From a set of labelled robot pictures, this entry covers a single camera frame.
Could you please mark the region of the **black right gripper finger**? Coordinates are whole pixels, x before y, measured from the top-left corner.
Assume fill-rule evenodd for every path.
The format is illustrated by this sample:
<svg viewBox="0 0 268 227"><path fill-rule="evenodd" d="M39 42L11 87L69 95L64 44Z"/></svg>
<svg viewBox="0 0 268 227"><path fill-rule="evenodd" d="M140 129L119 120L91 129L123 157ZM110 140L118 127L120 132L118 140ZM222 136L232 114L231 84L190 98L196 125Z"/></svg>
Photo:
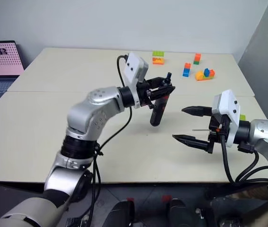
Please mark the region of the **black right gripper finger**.
<svg viewBox="0 0 268 227"><path fill-rule="evenodd" d="M195 137L188 135L172 135L172 137L188 147L208 151L209 143L207 141L198 140Z"/></svg>
<svg viewBox="0 0 268 227"><path fill-rule="evenodd" d="M188 106L181 109L181 111L193 116L212 116L212 108L205 106Z"/></svg>

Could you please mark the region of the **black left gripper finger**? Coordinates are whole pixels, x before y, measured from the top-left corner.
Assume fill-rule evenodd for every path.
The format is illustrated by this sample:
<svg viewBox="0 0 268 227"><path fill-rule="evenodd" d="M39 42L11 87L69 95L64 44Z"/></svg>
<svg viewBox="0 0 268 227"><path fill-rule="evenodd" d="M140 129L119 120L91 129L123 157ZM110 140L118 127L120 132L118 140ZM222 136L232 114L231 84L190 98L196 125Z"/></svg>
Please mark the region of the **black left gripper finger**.
<svg viewBox="0 0 268 227"><path fill-rule="evenodd" d="M151 86L166 86L171 84L171 79L156 77L151 79Z"/></svg>
<svg viewBox="0 0 268 227"><path fill-rule="evenodd" d="M175 89L175 86L168 85L168 86L162 86L159 87L157 90L151 91L149 94L150 99L160 99L162 97L168 96L171 94Z"/></svg>

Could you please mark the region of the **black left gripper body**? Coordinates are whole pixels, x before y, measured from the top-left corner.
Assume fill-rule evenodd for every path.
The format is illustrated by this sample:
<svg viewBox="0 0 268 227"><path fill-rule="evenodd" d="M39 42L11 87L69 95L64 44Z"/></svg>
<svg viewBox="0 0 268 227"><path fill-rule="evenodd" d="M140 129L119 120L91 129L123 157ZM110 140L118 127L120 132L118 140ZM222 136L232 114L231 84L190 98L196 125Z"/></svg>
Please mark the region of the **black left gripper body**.
<svg viewBox="0 0 268 227"><path fill-rule="evenodd" d="M158 92L159 77L143 80L137 84L137 94L139 97L140 107L148 106L149 109L155 109L155 104L152 101L157 100L159 97Z"/></svg>

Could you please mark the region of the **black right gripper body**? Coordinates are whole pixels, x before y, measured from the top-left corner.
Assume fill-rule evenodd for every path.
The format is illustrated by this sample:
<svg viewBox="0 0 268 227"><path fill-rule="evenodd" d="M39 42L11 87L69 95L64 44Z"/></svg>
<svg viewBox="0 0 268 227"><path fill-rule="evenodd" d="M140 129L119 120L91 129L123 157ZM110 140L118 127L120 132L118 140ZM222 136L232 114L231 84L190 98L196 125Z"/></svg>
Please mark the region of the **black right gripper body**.
<svg viewBox="0 0 268 227"><path fill-rule="evenodd" d="M209 135L208 135L208 148L207 153L212 154L214 143L224 144L226 147L226 141L229 134L230 119L226 114L218 117L217 120L214 116L211 117L209 123Z"/></svg>

